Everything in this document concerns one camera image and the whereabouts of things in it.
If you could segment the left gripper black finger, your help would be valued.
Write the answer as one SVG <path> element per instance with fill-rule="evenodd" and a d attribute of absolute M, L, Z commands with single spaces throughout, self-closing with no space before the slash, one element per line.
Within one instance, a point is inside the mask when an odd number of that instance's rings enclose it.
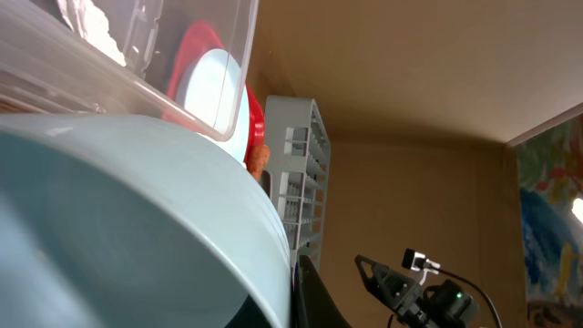
<path fill-rule="evenodd" d="M 307 255 L 300 255 L 296 262 L 291 314 L 296 328 L 351 328 Z"/>

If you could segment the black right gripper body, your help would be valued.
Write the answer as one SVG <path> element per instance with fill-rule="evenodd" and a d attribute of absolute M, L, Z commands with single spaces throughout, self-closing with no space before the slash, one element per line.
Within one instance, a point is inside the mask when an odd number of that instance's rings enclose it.
<path fill-rule="evenodd" d="M 365 289 L 394 313 L 399 323 L 426 326 L 421 286 L 408 276 L 362 255 L 354 258 Z"/>

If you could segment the orange carrot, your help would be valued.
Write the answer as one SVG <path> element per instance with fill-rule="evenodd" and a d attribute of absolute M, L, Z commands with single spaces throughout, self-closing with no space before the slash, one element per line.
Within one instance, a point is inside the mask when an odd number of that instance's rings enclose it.
<path fill-rule="evenodd" d="M 267 145 L 258 145 L 251 148 L 247 161 L 247 171 L 256 181 L 261 180 L 261 174 L 270 158 L 270 149 Z"/>

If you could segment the light blue bowl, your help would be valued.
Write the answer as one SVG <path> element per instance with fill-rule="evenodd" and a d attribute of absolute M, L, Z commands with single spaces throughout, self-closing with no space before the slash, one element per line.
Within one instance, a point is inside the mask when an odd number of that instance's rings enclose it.
<path fill-rule="evenodd" d="M 1 118 L 4 327 L 287 327 L 290 249 L 242 165 L 143 116 Z"/>

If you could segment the white tissue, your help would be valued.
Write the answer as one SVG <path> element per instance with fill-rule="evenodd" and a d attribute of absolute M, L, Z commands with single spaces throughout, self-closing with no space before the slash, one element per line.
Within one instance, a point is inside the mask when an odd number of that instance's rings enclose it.
<path fill-rule="evenodd" d="M 109 33 L 105 13 L 92 0 L 57 0 L 61 16 L 72 31 L 124 67 L 125 56 Z"/>

